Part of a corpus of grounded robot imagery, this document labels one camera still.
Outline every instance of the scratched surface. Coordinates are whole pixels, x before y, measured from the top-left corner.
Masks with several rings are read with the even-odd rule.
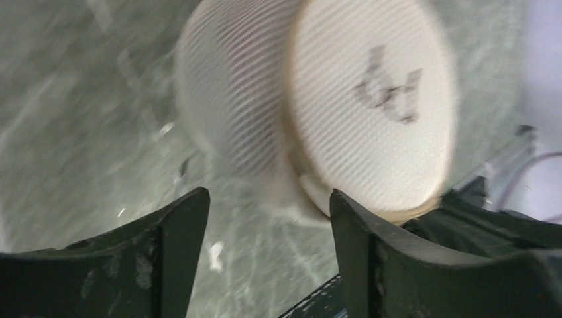
[[[433,2],[463,86],[453,182],[512,139],[524,1]],[[193,7],[0,3],[0,248],[62,247],[171,200],[194,154],[174,126],[171,55]],[[207,182],[197,157],[188,177],[213,194],[188,317],[277,317],[336,274],[329,229],[271,217],[233,178]]]

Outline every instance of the black plastic jaw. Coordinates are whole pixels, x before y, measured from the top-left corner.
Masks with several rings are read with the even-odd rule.
[[[562,228],[463,202],[446,196],[441,210],[412,221],[432,219],[418,227],[424,239],[334,191],[330,210],[347,315],[562,317],[562,252],[550,249],[562,245]],[[462,251],[463,240],[474,244],[471,254]],[[507,248],[494,248],[495,240]]]
[[[184,318],[209,204],[198,188],[65,249],[0,254],[0,317]]]

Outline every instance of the marble surface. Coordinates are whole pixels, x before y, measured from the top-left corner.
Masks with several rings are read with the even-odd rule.
[[[432,2],[463,92],[453,183],[513,138],[525,1]],[[63,247],[146,215],[195,155],[187,187],[213,197],[188,317],[277,317],[337,272],[331,231],[272,217],[229,176],[208,182],[174,127],[172,51],[195,5],[0,3],[0,248]]]

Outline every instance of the white cylindrical object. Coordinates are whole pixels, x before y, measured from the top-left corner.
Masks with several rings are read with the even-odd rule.
[[[441,194],[456,83],[420,0],[203,0],[176,55],[187,134],[265,202],[337,188],[397,223]]]

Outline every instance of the wire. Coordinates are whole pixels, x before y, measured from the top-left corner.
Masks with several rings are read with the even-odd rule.
[[[508,186],[506,187],[504,193],[502,193],[502,196],[500,197],[500,200],[498,202],[498,211],[501,211],[506,207],[507,202],[509,202],[509,199],[511,199],[511,196],[515,192],[515,189],[517,188],[517,186],[519,185],[519,183],[521,182],[523,177],[527,174],[527,172],[529,172],[529,170],[531,170],[531,168],[533,168],[534,166],[536,166],[540,162],[543,162],[544,160],[548,160],[548,159],[552,159],[552,158],[556,158],[556,157],[562,157],[562,152],[547,152],[545,154],[541,154],[539,156],[536,156],[535,158],[533,158],[533,159],[529,160],[527,163],[525,163],[515,173],[515,176],[511,179],[511,181],[508,184]]]

